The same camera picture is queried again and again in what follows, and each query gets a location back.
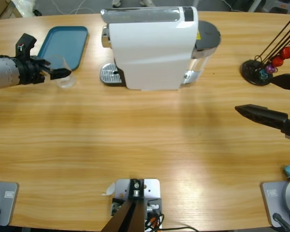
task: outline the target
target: glass cup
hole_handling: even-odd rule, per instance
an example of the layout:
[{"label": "glass cup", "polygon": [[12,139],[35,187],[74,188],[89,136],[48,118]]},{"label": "glass cup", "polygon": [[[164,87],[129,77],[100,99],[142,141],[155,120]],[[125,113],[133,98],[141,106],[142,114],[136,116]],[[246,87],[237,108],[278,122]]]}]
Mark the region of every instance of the glass cup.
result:
[{"label": "glass cup", "polygon": [[[71,68],[65,61],[65,59],[60,55],[54,55],[51,57],[46,58],[48,62],[50,62],[49,67],[53,69],[60,69],[60,68],[66,68],[71,71]],[[69,76],[56,79],[56,84],[60,88],[71,88],[76,82],[76,77],[73,73],[71,73]]]}]

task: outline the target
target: wooden table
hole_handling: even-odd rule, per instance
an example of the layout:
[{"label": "wooden table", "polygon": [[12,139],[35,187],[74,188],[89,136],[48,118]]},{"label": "wooden table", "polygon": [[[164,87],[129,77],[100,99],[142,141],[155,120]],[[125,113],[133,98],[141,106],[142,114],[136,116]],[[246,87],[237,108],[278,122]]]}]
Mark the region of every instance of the wooden table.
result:
[{"label": "wooden table", "polygon": [[[158,178],[165,227],[202,231],[269,226],[260,183],[283,180],[290,140],[234,110],[257,104],[290,114],[290,91],[247,83],[239,66],[259,54],[290,15],[200,12],[222,43],[197,83],[178,91],[107,87],[98,14],[0,20],[0,55],[25,32],[37,54],[54,26],[82,25],[89,38],[77,84],[0,90],[0,181],[18,182],[12,225],[100,230],[119,178]],[[290,60],[279,73],[290,73]]]}]

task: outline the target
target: yellow warning label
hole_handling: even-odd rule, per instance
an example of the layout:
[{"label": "yellow warning label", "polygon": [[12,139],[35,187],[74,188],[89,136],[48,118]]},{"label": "yellow warning label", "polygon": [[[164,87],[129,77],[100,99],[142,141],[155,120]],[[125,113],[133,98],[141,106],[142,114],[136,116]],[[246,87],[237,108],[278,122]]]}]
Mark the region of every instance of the yellow warning label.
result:
[{"label": "yellow warning label", "polygon": [[198,34],[197,34],[197,40],[201,40],[201,34],[200,34],[199,31],[198,31]]}]

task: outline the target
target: red coffee capsule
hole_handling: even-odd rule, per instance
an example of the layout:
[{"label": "red coffee capsule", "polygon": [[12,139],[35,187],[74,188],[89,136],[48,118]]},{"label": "red coffee capsule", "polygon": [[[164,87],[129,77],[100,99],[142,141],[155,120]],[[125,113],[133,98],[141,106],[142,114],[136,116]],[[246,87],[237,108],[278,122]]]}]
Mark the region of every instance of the red coffee capsule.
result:
[{"label": "red coffee capsule", "polygon": [[281,51],[280,51],[281,57],[283,59],[290,59],[290,46],[286,46],[284,47]]},{"label": "red coffee capsule", "polygon": [[281,57],[281,55],[278,55],[278,56],[275,56],[273,59],[272,59],[272,65],[274,67],[279,67],[281,65],[284,64],[284,59]]}]

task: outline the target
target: blue tray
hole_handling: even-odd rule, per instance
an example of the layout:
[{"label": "blue tray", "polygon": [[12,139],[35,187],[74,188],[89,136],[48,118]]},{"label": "blue tray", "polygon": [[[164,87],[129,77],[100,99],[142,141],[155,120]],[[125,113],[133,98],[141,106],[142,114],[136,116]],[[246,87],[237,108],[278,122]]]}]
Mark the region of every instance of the blue tray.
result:
[{"label": "blue tray", "polygon": [[51,28],[42,44],[38,57],[48,58],[53,55],[64,57],[72,70],[78,68],[81,61],[88,30],[85,27]]}]

